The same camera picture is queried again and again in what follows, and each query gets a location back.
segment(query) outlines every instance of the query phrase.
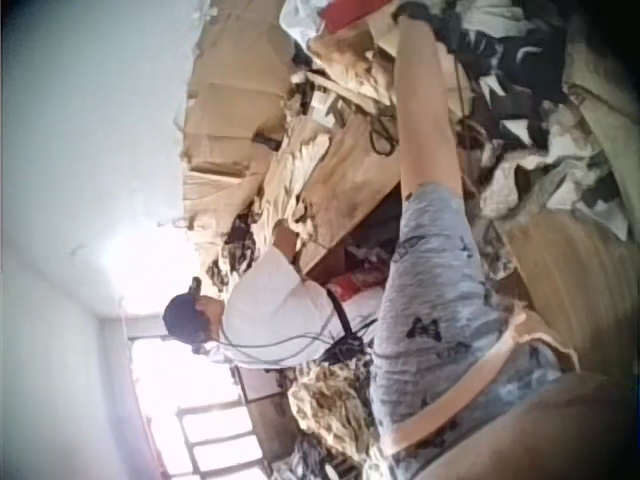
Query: gray shorts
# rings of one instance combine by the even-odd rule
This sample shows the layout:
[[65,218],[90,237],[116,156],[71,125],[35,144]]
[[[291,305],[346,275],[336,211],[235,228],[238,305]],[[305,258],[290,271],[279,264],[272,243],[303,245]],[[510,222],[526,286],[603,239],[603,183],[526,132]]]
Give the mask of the gray shorts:
[[[499,338],[508,314],[493,305],[464,205],[429,184],[405,204],[374,342],[371,401],[380,433],[434,402]],[[410,479],[470,433],[559,376],[546,347],[520,347],[498,379],[458,417],[391,459]]]

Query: man's arm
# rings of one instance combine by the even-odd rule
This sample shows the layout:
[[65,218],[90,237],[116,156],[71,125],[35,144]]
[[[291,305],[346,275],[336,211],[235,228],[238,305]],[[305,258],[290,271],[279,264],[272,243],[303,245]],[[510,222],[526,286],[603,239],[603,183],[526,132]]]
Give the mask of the man's arm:
[[273,246],[280,250],[289,263],[293,263],[297,242],[298,234],[287,227],[284,220],[278,220],[273,227]]
[[462,196],[460,166],[449,125],[447,96],[431,27],[399,19],[395,65],[402,195],[439,183]]

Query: white wall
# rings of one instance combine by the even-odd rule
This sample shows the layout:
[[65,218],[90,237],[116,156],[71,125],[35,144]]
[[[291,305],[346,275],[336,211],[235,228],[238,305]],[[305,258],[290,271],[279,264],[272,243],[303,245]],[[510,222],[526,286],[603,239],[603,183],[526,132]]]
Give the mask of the white wall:
[[98,321],[6,245],[0,278],[1,477],[130,478],[109,421]]
[[182,215],[174,121],[201,2],[14,3],[2,25],[3,235],[61,289],[114,318],[110,244]]

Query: black cap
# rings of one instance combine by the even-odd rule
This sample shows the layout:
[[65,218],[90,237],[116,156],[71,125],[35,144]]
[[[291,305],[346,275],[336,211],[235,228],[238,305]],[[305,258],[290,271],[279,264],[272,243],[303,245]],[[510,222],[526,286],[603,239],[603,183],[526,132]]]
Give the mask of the black cap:
[[169,335],[188,345],[201,345],[209,341],[209,319],[196,310],[201,286],[202,281],[193,277],[187,293],[173,297],[162,315]]

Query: bright window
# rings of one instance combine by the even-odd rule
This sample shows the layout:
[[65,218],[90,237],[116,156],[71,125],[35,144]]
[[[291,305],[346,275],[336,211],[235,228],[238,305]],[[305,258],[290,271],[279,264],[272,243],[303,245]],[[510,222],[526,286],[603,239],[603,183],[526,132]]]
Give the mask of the bright window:
[[262,450],[229,365],[162,338],[135,340],[131,360],[140,409],[172,478],[266,478],[256,466]]

